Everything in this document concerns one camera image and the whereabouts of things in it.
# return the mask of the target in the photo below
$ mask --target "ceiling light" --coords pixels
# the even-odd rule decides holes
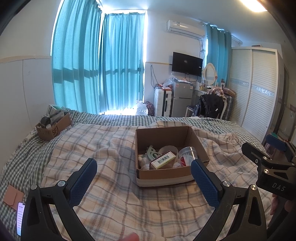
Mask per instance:
[[[248,9],[253,12],[266,12],[267,10],[257,0],[240,0]]]

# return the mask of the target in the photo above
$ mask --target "white wall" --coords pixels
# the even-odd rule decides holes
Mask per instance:
[[[0,168],[46,106],[54,103],[50,49],[59,4],[60,0],[30,1],[0,36],[0,113],[5,115],[0,122]]]
[[[178,21],[205,29],[200,22],[184,16],[148,11],[144,101],[150,101],[151,103],[154,102],[154,89],[151,85],[151,65],[154,68],[158,82],[162,84],[171,75],[172,67],[168,64],[172,64],[173,52],[203,58],[203,53],[200,53],[201,46],[197,39],[167,32],[168,20]],[[185,77],[185,75],[181,73],[173,74],[178,78]]]
[[[50,55],[52,31],[61,0],[31,0],[0,36],[0,59]]]
[[[270,48],[278,50],[281,57],[283,57],[283,52],[281,49],[281,45],[277,43],[267,43],[267,42],[247,42],[243,41],[241,47],[250,47],[252,45],[261,45],[263,48]]]

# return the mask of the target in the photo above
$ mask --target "barcode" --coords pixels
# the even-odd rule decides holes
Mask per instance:
[[[168,158],[170,158],[170,156],[165,156],[165,157],[163,157],[163,158],[161,158],[160,160],[158,160],[157,162],[159,163],[159,164],[161,164],[161,163],[163,163],[166,159],[168,159]]]

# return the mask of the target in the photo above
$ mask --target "oval mirror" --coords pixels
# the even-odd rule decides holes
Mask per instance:
[[[202,81],[205,85],[213,85],[217,78],[217,72],[212,63],[208,63],[202,73]]]

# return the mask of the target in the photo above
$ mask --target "suitcase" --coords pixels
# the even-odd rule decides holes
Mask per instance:
[[[154,91],[154,115],[170,116],[170,106],[172,102],[172,91],[165,91],[157,88]]]

